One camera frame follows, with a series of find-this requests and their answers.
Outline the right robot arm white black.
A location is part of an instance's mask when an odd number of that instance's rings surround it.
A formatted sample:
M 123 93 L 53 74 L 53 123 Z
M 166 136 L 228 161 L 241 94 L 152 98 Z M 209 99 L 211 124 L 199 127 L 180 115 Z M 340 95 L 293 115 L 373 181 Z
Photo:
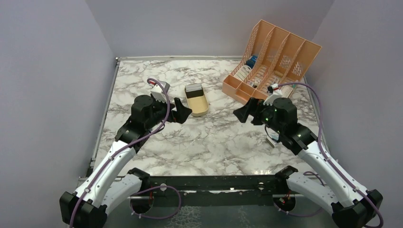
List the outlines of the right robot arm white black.
M 264 125 L 278 134 L 277 142 L 304 160 L 325 181 L 322 186 L 287 167 L 276 174 L 274 187 L 280 193 L 296 191 L 310 199 L 331 216 L 339 228 L 362 228 L 375 216 L 382 227 L 384 220 L 379 208 L 383 196 L 378 190 L 368 190 L 351 177 L 326 152 L 318 137 L 297 120 L 297 108 L 289 98 L 280 97 L 272 104 L 250 98 L 233 114 L 242 123 L 253 116 L 253 125 Z

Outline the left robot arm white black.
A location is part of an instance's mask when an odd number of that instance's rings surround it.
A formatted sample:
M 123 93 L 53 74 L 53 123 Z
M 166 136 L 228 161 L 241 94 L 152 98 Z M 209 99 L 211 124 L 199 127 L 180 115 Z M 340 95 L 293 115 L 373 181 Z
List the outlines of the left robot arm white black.
M 110 212 L 126 198 L 154 190 L 150 175 L 138 168 L 131 169 L 120 181 L 115 179 L 165 122 L 182 124 L 191 113 L 179 98 L 171 104 L 152 95 L 136 97 L 131 115 L 118 130 L 107 156 L 73 193 L 64 192 L 60 197 L 63 222 L 71 228 L 102 228 Z

